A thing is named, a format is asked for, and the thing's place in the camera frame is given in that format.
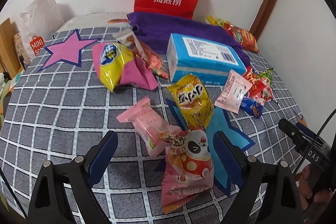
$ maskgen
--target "tissue package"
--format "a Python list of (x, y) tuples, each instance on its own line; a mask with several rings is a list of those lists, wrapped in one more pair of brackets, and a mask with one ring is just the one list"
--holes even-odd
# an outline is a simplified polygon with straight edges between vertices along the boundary
[(218, 42), (172, 33), (167, 48), (170, 80), (177, 82), (188, 74), (204, 84), (224, 85), (230, 70), (240, 75), (246, 68), (235, 50)]

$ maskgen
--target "gray fabric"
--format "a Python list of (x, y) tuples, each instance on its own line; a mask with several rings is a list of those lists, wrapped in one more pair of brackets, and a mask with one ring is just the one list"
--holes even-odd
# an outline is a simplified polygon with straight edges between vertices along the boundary
[[(101, 38), (112, 41), (115, 28), (80, 29), (82, 38)], [(72, 32), (55, 34), (47, 45), (64, 41)], [(256, 71), (269, 68), (260, 54), (247, 52)], [(93, 192), (103, 211), (113, 224), (117, 223), (208, 223), (222, 220), (234, 200), (238, 188), (232, 185), (231, 198), (216, 187), (203, 193), (173, 213), (161, 210), (161, 182), (163, 173), (155, 172), (156, 160), (149, 159), (144, 142), (134, 133), (131, 123), (119, 123), (116, 116), (145, 96), (150, 97), (154, 110), (171, 124), (176, 124), (165, 98), (171, 98), (165, 79), (158, 79), (159, 89), (147, 91), (133, 87), (117, 87), (113, 93), (98, 80), (92, 64), (91, 46), (82, 53), (82, 67), (59, 62), (39, 72), (49, 53), (42, 49), (31, 66), (21, 76), (8, 106), (0, 136), (0, 163), (11, 185), (28, 208), (28, 201), (45, 160), (54, 164), (69, 162), (76, 155), (84, 155), (97, 144), (108, 130), (118, 134), (119, 146), (104, 173), (94, 185)], [(214, 101), (221, 87), (208, 86)], [(280, 77), (274, 73), (274, 91), (278, 105), (267, 103), (261, 119), (243, 110), (229, 113), (231, 124), (249, 135), (256, 143), (247, 153), (267, 163), (284, 158), (291, 166), (299, 159), (290, 139), (278, 129), (278, 121), (285, 117), (293, 123), (300, 114), (295, 101)], [(12, 200), (5, 185), (3, 192)], [(75, 219), (82, 223), (70, 187), (67, 195)], [(261, 206), (265, 186), (261, 187), (252, 213)]]

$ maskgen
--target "black cable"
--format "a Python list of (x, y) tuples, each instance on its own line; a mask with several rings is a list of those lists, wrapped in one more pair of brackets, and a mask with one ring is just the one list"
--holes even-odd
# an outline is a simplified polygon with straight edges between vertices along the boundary
[(27, 215), (26, 215), (26, 212), (25, 210), (22, 208), (22, 205), (20, 203), (20, 201), (17, 199), (16, 195), (14, 194), (11, 186), (9, 185), (6, 177), (5, 177), (5, 174), (3, 173), (3, 171), (1, 170), (1, 167), (0, 167), (0, 176), (2, 177), (3, 181), (5, 182), (5, 185), (7, 186), (8, 190), (10, 191), (11, 195), (13, 196), (14, 200), (16, 201), (17, 205), (19, 205), (20, 207), (20, 210), (22, 211), (23, 215), (25, 216), (25, 219), (27, 219)]
[(299, 168), (301, 167), (301, 165), (303, 164), (303, 162), (305, 161), (309, 151), (312, 149), (312, 147), (314, 146), (314, 144), (316, 143), (317, 139), (319, 138), (322, 130), (325, 128), (325, 126), (327, 125), (327, 123), (330, 121), (330, 119), (335, 115), (336, 113), (336, 108), (334, 109), (333, 112), (331, 112), (331, 114), (329, 115), (329, 117), (325, 120), (324, 124), (321, 126), (320, 130), (317, 132), (317, 135), (315, 137), (315, 139), (313, 140), (313, 142), (311, 143), (311, 145), (307, 148), (303, 158), (300, 160), (300, 163), (298, 164), (298, 166), (295, 168), (293, 175), (295, 175), (297, 173), (297, 171), (299, 170)]

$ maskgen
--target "purple towel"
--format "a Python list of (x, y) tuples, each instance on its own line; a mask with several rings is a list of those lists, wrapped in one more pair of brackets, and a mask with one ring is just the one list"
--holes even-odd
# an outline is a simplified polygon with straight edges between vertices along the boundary
[(180, 33), (229, 45), (236, 51), (245, 67), (250, 66), (250, 58), (242, 51), (242, 46), (222, 27), (182, 17), (147, 12), (134, 12), (127, 17), (137, 38), (157, 53), (165, 54), (170, 34)]

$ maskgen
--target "pink star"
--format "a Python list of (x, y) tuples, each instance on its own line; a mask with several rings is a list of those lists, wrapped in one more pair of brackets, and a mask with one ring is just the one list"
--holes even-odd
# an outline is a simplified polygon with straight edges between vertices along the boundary
[(51, 55), (40, 70), (63, 61), (81, 67), (82, 49), (93, 44), (98, 39), (81, 39), (78, 30), (75, 30), (64, 42), (44, 47)]

